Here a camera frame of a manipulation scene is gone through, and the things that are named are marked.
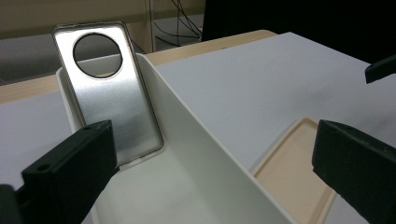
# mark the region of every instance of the white plastic holder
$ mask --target white plastic holder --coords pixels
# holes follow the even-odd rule
[[[149,60],[136,55],[163,148],[121,166],[92,208],[93,223],[296,223],[193,115]],[[112,57],[83,63],[106,68]],[[73,133],[81,124],[70,106],[62,68],[56,77]]]

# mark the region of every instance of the white box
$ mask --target white box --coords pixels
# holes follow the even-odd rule
[[[163,135],[160,151],[123,165],[92,208],[95,224],[296,223],[137,54]],[[85,61],[106,67],[112,56]],[[64,70],[56,73],[72,132]]]

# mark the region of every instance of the wooden table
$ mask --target wooden table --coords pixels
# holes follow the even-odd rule
[[[158,51],[147,54],[146,56],[154,65],[159,65],[218,49],[226,49],[255,40],[264,39],[273,35],[276,34],[266,30],[259,30],[246,34],[233,35],[221,39],[188,45],[176,49]],[[55,75],[0,86],[0,104],[58,90],[59,89]]]

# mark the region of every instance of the metal phone cover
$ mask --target metal phone cover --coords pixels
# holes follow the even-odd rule
[[[121,56],[118,71],[110,76],[93,77],[80,69],[74,49],[87,35],[103,35],[114,41]],[[53,29],[52,36],[82,125],[111,119],[119,165],[160,149],[163,139],[125,24],[59,25]]]

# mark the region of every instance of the beige tray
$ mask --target beige tray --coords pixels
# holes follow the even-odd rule
[[[335,196],[313,172],[317,129],[312,119],[297,121],[253,172],[298,223],[322,223]]]

